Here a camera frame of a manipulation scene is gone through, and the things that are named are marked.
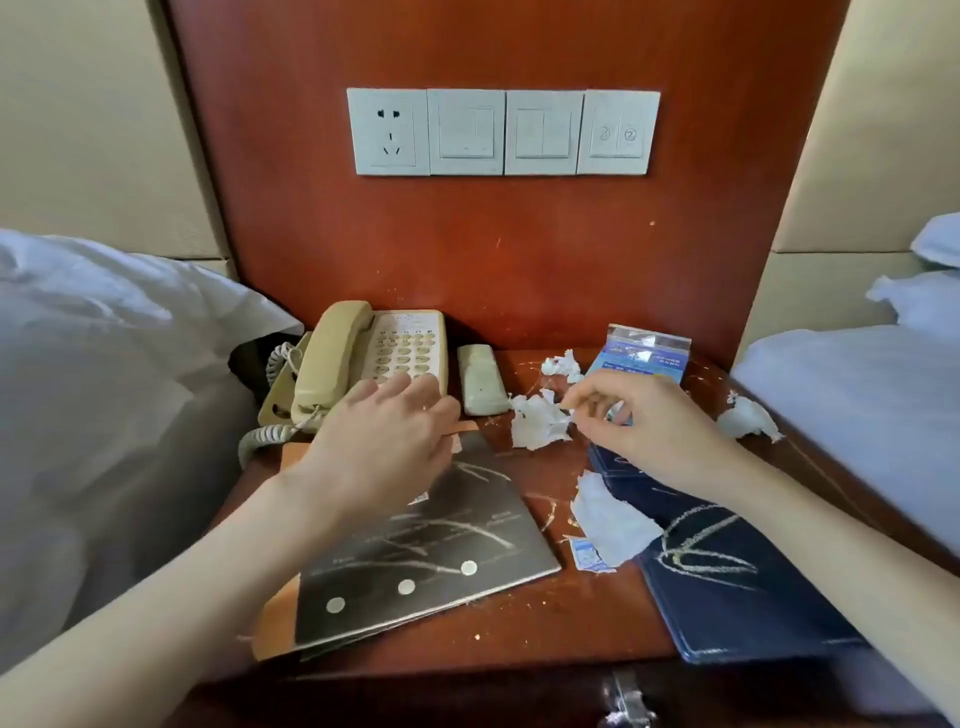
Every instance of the white switch plate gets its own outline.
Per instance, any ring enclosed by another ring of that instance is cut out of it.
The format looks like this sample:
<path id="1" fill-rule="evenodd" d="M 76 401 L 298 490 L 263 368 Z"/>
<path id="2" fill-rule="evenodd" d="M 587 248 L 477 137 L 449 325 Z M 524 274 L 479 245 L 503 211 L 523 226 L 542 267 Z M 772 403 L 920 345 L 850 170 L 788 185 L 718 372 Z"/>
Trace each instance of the white switch plate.
<path id="1" fill-rule="evenodd" d="M 507 91 L 504 174 L 575 175 L 583 91 Z"/>
<path id="2" fill-rule="evenodd" d="M 503 91 L 430 88 L 430 174 L 502 175 Z"/>
<path id="3" fill-rule="evenodd" d="M 348 88 L 358 175 L 430 174 L 426 91 Z"/>
<path id="4" fill-rule="evenodd" d="M 645 175 L 659 91 L 587 91 L 578 175 Z"/>

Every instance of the finger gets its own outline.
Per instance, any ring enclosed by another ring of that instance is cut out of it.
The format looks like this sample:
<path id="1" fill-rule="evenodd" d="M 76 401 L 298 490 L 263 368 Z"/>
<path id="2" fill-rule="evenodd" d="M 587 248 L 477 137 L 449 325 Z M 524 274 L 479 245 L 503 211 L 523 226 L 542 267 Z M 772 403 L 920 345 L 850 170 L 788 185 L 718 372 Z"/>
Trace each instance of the finger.
<path id="1" fill-rule="evenodd" d="M 597 395 L 629 401 L 636 393 L 636 388 L 644 386 L 643 377 L 646 377 L 646 375 L 633 375 L 626 372 L 614 372 L 610 369 L 600 369 L 570 387 L 566 391 L 560 407 L 577 409 L 585 401 Z"/>
<path id="2" fill-rule="evenodd" d="M 440 401 L 440 382 L 433 375 L 418 376 L 402 396 L 415 410 L 430 409 Z"/>
<path id="3" fill-rule="evenodd" d="M 619 401 L 622 401 L 620 397 L 604 397 L 597 403 L 597 418 L 600 420 L 607 419 L 607 413 L 610 412 L 610 408 L 617 404 Z"/>
<path id="4" fill-rule="evenodd" d="M 580 408 L 573 413 L 573 422 L 576 423 L 577 428 L 584 433 L 587 439 L 602 448 L 611 449 L 618 455 L 622 455 L 623 451 L 626 450 L 630 437 L 628 427 L 621 427 L 606 420 L 590 417 L 584 408 Z"/>
<path id="5" fill-rule="evenodd" d="M 437 443 L 437 446 L 433 448 L 433 452 L 430 453 L 426 461 L 426 471 L 427 477 L 430 478 L 430 482 L 427 484 L 427 487 L 433 485 L 433 482 L 443 474 L 443 472 L 450 467 L 450 463 L 453 461 L 453 436 L 444 435 L 440 438 L 440 442 Z"/>
<path id="6" fill-rule="evenodd" d="M 390 397 L 396 397 L 400 392 L 410 386 L 410 376 L 406 372 L 399 372 L 387 379 L 380 388 L 376 390 L 373 398 L 377 401 L 388 400 Z"/>
<path id="7" fill-rule="evenodd" d="M 356 384 L 350 387 L 350 391 L 344 395 L 342 401 L 347 403 L 365 400 L 371 394 L 376 392 L 376 382 L 372 379 L 360 379 Z"/>
<path id="8" fill-rule="evenodd" d="M 627 420 L 630 419 L 630 416 L 633 414 L 634 409 L 627 402 L 623 402 L 623 406 L 616 411 L 616 414 L 613 415 L 613 424 L 614 425 L 624 425 Z"/>
<path id="9" fill-rule="evenodd" d="M 447 395 L 430 407 L 429 412 L 433 420 L 433 431 L 439 436 L 460 419 L 460 403 Z"/>

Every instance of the white bedding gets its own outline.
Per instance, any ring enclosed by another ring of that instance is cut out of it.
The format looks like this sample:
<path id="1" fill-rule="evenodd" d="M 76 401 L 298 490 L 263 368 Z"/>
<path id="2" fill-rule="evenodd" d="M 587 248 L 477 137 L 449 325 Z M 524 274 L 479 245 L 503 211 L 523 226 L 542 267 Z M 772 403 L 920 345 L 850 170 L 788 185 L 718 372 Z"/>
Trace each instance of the white bedding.
<path id="1" fill-rule="evenodd" d="M 787 331 L 732 375 L 960 555 L 960 349 L 901 326 Z"/>
<path id="2" fill-rule="evenodd" d="M 0 231 L 0 672 L 203 532 L 255 425 L 228 356 L 298 328 L 200 266 Z"/>

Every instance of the electrical socket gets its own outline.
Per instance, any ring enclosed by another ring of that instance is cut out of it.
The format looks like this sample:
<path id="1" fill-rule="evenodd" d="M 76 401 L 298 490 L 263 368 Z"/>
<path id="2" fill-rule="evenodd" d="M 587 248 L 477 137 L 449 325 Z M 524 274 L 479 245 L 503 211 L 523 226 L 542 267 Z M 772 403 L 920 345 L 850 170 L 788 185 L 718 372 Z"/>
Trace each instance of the electrical socket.
<path id="1" fill-rule="evenodd" d="M 426 91 L 348 88 L 358 175 L 429 175 Z"/>

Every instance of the black booklet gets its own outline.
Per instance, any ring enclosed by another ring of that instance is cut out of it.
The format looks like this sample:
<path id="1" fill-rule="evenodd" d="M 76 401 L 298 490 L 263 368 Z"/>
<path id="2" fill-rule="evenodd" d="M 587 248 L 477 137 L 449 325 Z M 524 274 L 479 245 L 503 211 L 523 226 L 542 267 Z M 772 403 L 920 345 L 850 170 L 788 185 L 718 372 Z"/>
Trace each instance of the black booklet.
<path id="1" fill-rule="evenodd" d="M 560 570 L 515 483 L 477 431 L 426 498 L 354 534 L 300 576 L 308 658 Z"/>

